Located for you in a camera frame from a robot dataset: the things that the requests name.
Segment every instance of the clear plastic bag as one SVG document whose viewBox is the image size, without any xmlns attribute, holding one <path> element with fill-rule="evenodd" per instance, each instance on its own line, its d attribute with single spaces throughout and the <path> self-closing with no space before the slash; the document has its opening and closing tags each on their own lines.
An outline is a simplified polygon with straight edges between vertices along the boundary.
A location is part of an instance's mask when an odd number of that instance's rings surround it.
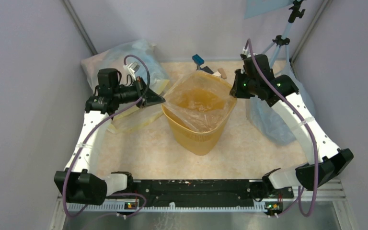
<svg viewBox="0 0 368 230">
<path fill-rule="evenodd" d="M 166 71 L 161 67 L 160 63 L 156 60 L 153 54 L 154 46 L 149 44 L 146 40 L 137 40 L 135 42 L 125 43 L 119 46 L 115 46 L 105 52 L 102 52 L 93 57 L 84 59 L 81 61 L 82 69 L 87 75 L 88 83 L 92 89 L 95 91 L 95 87 L 98 85 L 98 71 L 104 68 L 114 68 L 122 73 L 121 84 L 126 84 L 126 75 L 128 74 L 123 68 L 123 59 L 128 54 L 133 54 L 141 58 L 146 66 L 149 68 L 150 73 L 150 88 L 157 94 L 163 92 L 169 85 L 169 76 Z M 134 58 L 130 57 L 127 62 L 133 62 Z M 141 76 L 142 79 L 147 83 L 146 70 L 144 67 L 140 67 L 135 74 L 136 76 Z M 119 110 L 126 108 L 130 104 L 121 104 Z M 128 109 L 127 111 L 114 117 L 112 124 L 115 126 L 110 126 L 109 131 L 113 133 L 124 132 L 124 131 L 134 131 L 152 121 L 157 119 L 162 115 L 162 110 L 160 106 L 156 108 L 144 108 L 138 109 L 136 106 Z"/>
<path fill-rule="evenodd" d="M 290 66 L 286 66 L 282 71 L 277 73 L 277 76 L 282 74 L 288 75 L 299 89 L 302 100 L 310 113 L 315 115 L 314 102 L 305 91 L 301 82 L 299 82 Z M 291 132 L 283 119 L 272 108 L 270 108 L 265 101 L 257 97 L 252 97 L 246 103 L 246 116 L 248 120 L 255 125 L 266 137 L 278 145 L 287 145 L 296 140 L 296 137 Z"/>
<path fill-rule="evenodd" d="M 203 71 L 179 79 L 165 94 L 164 106 L 180 125 L 195 131 L 217 128 L 231 112 L 236 99 L 221 79 Z"/>
</svg>

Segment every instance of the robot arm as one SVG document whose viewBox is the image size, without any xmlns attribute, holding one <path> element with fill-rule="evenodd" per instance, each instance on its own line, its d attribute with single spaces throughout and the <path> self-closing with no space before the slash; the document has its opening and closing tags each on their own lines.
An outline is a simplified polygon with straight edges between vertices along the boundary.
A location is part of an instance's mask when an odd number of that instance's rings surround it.
<svg viewBox="0 0 368 230">
<path fill-rule="evenodd" d="M 314 175 L 314 154 L 313 143 L 304 124 L 308 124 L 314 134 L 318 148 L 319 180 L 318 186 L 331 180 L 346 167 L 353 159 L 353 154 L 349 149 L 341 150 L 318 125 L 315 118 L 306 108 L 298 87 L 287 75 L 277 78 L 270 69 L 266 55 L 255 55 L 256 61 L 263 74 L 270 83 L 297 109 L 303 116 L 304 122 L 297 117 L 291 108 L 281 101 L 279 97 L 267 86 L 258 74 L 251 57 L 241 55 L 244 61 L 244 69 L 235 71 L 235 82 L 230 94 L 236 98 L 250 98 L 257 96 L 276 111 L 285 121 L 287 126 L 295 135 L 302 146 L 308 162 L 303 165 L 276 169 L 265 176 L 263 181 L 269 190 L 280 189 L 287 186 L 302 185 L 308 190 L 313 189 Z"/>
<path fill-rule="evenodd" d="M 131 73 L 138 69 L 131 68 Z M 67 163 L 64 171 L 57 171 L 54 177 L 57 188 L 62 192 L 67 171 L 71 170 L 67 182 L 66 200 L 70 203 L 100 205 L 105 198 L 114 192 L 126 189 L 129 173 L 115 172 L 107 176 L 104 180 L 97 177 L 97 160 L 105 132 L 111 120 L 105 121 L 90 136 L 88 141 L 83 144 L 88 134 L 101 121 L 114 114 L 120 104 L 137 101 L 139 108 L 154 104 L 163 103 L 164 98 L 153 92 L 151 89 L 145 90 L 146 84 L 140 77 L 136 78 L 132 86 L 119 84 L 116 69 L 101 69 L 98 72 L 98 83 L 94 93 L 85 104 L 84 124 L 71 159 Z M 79 157 L 73 167 L 72 161 L 77 151 L 82 148 Z"/>
</svg>

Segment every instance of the black bracket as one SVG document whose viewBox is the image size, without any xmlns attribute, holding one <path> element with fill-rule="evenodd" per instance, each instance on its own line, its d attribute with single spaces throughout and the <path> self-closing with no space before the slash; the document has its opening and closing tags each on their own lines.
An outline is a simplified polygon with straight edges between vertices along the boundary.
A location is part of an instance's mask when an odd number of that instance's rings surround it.
<svg viewBox="0 0 368 230">
<path fill-rule="evenodd" d="M 296 20 L 296 18 L 302 18 L 302 16 L 304 16 L 305 9 L 299 11 L 302 1 L 304 0 L 301 1 L 294 0 L 293 6 L 289 9 L 293 11 L 291 12 L 290 17 L 288 18 L 289 23 L 293 23 Z"/>
<path fill-rule="evenodd" d="M 324 158 L 318 166 L 318 187 L 339 175 L 353 159 L 350 149 L 338 150 L 330 159 Z M 314 165 L 305 164 L 296 168 L 296 176 L 301 185 L 312 191 L 314 188 Z"/>
<path fill-rule="evenodd" d="M 272 40 L 278 46 L 288 45 L 290 44 L 290 39 L 286 37 L 285 39 L 281 38 L 281 35 L 277 35 L 275 39 Z"/>
</svg>

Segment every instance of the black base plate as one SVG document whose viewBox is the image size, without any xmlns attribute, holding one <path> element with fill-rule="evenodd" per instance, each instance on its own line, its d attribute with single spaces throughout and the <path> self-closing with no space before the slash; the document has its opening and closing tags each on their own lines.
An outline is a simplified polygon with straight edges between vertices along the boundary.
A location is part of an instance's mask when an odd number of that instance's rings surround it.
<svg viewBox="0 0 368 230">
<path fill-rule="evenodd" d="M 288 188 L 265 191 L 261 180 L 134 180 L 117 193 L 142 194 L 147 207 L 168 207 L 171 202 L 176 207 L 252 207 L 253 199 L 277 198 L 279 193 L 294 197 Z"/>
</svg>

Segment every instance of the gray wall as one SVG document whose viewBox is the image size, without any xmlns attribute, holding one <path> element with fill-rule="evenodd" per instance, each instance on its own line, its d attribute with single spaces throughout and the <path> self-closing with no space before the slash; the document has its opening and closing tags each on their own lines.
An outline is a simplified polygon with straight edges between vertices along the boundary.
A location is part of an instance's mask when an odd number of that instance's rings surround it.
<svg viewBox="0 0 368 230">
<path fill-rule="evenodd" d="M 368 229 L 368 1 L 334 0 L 295 68 L 320 125 L 355 155 L 342 184 L 361 229 Z"/>
<path fill-rule="evenodd" d="M 72 153 L 90 53 L 60 0 L 0 0 L 0 229 L 47 229 Z"/>
<path fill-rule="evenodd" d="M 239 59 L 251 38 L 256 52 L 282 34 L 288 7 L 244 19 L 246 0 L 71 0 L 98 52 L 145 38 L 157 44 L 160 60 Z M 303 3 L 307 9 L 290 34 L 293 53 L 322 0 Z M 284 51 L 280 58 L 285 58 Z"/>
</svg>

